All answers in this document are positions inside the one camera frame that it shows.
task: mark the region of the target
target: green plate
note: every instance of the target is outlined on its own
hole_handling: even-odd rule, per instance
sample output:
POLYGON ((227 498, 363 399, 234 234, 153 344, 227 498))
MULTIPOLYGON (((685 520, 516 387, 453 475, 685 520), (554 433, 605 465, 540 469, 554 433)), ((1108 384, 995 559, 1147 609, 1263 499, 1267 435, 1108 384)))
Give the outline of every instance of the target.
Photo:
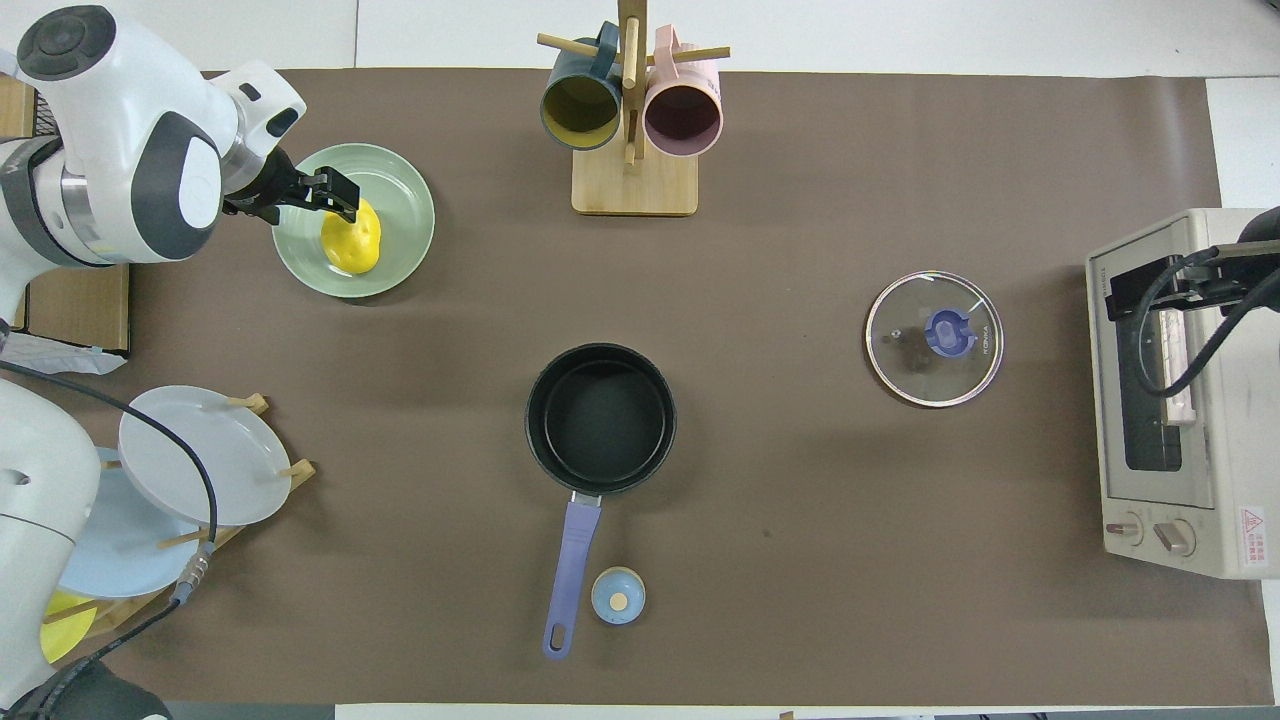
POLYGON ((404 282, 426 258, 435 231, 435 204, 421 173, 390 150, 364 142, 325 147, 297 164, 307 174, 320 165, 351 178, 374 206, 383 228, 381 256, 358 275, 334 268, 320 247, 328 213, 284 205, 280 224, 271 228, 284 266, 302 284, 334 297, 369 297, 404 282))

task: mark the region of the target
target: oven knob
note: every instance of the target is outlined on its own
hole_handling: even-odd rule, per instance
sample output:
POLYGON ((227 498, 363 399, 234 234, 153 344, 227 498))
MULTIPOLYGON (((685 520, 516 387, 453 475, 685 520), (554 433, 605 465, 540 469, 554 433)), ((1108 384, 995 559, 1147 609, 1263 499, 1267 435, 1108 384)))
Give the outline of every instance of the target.
POLYGON ((1181 555, 1183 557, 1196 552, 1196 530, 1192 529, 1192 524, 1187 520, 1156 523, 1156 527, 1152 529, 1156 530, 1160 544, 1165 546, 1165 550, 1169 552, 1181 555))
POLYGON ((1106 530, 1107 534, 1120 536, 1128 539, 1132 546, 1142 544, 1142 518, 1138 518, 1133 512, 1125 512, 1124 519, 1119 523, 1107 523, 1106 530))

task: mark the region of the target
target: saucepan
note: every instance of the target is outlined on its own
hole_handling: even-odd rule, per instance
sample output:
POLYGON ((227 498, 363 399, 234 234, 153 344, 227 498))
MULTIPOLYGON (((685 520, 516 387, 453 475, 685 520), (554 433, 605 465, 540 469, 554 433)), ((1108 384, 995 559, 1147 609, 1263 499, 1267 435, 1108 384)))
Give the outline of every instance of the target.
POLYGON ((573 491, 543 633, 543 653, 568 656, 600 498, 658 470, 676 437, 667 380, 635 350, 590 343, 561 354, 534 382, 525 433, 538 464, 573 491))

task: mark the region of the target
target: dark green mug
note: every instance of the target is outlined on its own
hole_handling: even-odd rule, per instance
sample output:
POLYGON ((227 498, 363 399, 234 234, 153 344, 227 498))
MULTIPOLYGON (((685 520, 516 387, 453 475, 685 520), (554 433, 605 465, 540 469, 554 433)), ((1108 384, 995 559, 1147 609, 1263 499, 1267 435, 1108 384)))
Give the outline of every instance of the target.
POLYGON ((618 26, 605 22, 595 40, 579 42, 599 50, 595 58, 561 50, 543 91, 543 127, 566 147, 594 150, 612 140, 621 124, 622 70, 613 61, 618 26))

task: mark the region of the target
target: purple handle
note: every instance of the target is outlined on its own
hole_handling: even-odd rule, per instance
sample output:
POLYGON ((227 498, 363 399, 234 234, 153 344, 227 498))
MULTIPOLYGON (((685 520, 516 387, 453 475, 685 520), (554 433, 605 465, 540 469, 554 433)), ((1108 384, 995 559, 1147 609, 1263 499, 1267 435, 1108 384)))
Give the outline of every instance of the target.
POLYGON ((591 550, 591 538, 595 537, 599 521, 599 506, 570 501, 564 509, 561 559, 556 564, 552 607, 547 612, 547 632, 543 633, 543 655, 552 660, 568 657, 568 648, 573 642, 573 623, 577 621, 577 603, 582 597, 586 553, 591 550))

